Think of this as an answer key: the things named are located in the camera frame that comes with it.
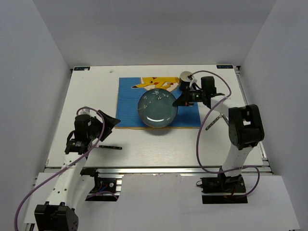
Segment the knife with black handle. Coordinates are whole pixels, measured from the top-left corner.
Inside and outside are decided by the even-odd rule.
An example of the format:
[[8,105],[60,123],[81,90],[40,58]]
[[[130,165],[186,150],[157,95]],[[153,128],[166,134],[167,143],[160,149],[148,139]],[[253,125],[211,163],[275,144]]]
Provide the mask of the knife with black handle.
[[217,116],[205,129],[209,130],[219,119],[221,118],[221,116]]

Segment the blue pikachu placemat cloth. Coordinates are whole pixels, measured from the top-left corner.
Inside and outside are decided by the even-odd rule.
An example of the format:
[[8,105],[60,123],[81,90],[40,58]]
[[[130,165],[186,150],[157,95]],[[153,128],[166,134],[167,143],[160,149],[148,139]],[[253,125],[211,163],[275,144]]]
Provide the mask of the blue pikachu placemat cloth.
[[178,77],[121,77],[116,118],[118,128],[198,128],[198,105],[173,106],[181,95]]

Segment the spoon with black handle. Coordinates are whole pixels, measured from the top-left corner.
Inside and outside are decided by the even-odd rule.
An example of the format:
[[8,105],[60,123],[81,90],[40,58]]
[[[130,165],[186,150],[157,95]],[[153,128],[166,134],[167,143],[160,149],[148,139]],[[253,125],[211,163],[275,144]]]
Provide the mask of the spoon with black handle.
[[223,115],[223,114],[221,114],[221,117],[224,119],[224,121],[226,122],[226,124],[229,125],[229,120],[228,120],[228,118],[227,118],[225,115]]

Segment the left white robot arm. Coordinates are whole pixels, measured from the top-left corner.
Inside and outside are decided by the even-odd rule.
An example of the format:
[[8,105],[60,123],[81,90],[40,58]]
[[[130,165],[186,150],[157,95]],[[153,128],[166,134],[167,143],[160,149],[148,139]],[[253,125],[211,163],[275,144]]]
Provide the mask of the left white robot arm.
[[89,192],[97,192],[102,180],[95,171],[87,173],[83,167],[98,141],[104,141],[120,123],[101,110],[90,115],[91,108],[78,109],[74,129],[66,139],[64,163],[56,175],[56,183],[42,205],[37,205],[34,216],[40,231],[76,231],[79,218],[76,209],[86,200]]

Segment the dark blue paper cup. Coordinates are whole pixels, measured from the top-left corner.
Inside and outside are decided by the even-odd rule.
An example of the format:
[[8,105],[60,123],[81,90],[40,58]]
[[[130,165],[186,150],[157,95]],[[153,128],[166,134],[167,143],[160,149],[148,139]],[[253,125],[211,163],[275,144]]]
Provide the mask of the dark blue paper cup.
[[192,73],[189,71],[184,71],[180,74],[179,77],[179,89],[181,92],[185,91],[186,89],[190,89],[190,82],[187,79],[188,75],[191,75]]

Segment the teal ceramic plate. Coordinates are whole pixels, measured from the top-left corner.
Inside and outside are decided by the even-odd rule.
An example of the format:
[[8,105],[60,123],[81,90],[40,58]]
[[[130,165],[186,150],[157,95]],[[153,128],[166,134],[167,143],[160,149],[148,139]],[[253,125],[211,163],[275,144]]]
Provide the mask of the teal ceramic plate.
[[148,90],[138,102],[139,118],[151,128],[167,127],[178,113],[178,107],[172,106],[175,100],[175,96],[167,90]]

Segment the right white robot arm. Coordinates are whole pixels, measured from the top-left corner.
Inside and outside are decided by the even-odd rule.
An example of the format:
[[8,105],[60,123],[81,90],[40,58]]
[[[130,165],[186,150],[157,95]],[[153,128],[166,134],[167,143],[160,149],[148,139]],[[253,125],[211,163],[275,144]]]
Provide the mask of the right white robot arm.
[[181,95],[174,106],[189,106],[203,103],[210,112],[217,111],[228,119],[228,136],[231,147],[218,175],[218,188],[230,191],[239,178],[248,154],[264,139],[265,133],[259,107],[255,104],[238,103],[223,93],[218,93],[213,76],[202,77],[201,87],[197,87],[193,75],[180,79]]

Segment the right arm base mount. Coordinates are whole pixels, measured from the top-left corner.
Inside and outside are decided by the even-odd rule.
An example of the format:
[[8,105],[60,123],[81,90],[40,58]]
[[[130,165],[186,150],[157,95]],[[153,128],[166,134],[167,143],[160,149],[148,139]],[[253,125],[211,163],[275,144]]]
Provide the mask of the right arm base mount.
[[226,177],[225,174],[218,174],[217,177],[204,177],[197,181],[196,186],[201,188],[204,205],[248,203],[242,175]]

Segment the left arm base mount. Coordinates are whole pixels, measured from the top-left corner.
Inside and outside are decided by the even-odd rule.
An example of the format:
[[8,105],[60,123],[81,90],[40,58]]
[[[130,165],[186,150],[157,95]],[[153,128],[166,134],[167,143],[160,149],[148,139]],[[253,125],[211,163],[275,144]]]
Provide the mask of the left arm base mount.
[[81,175],[92,177],[94,182],[94,187],[89,192],[86,201],[116,202],[118,200],[123,175],[106,173],[97,168],[84,168]]

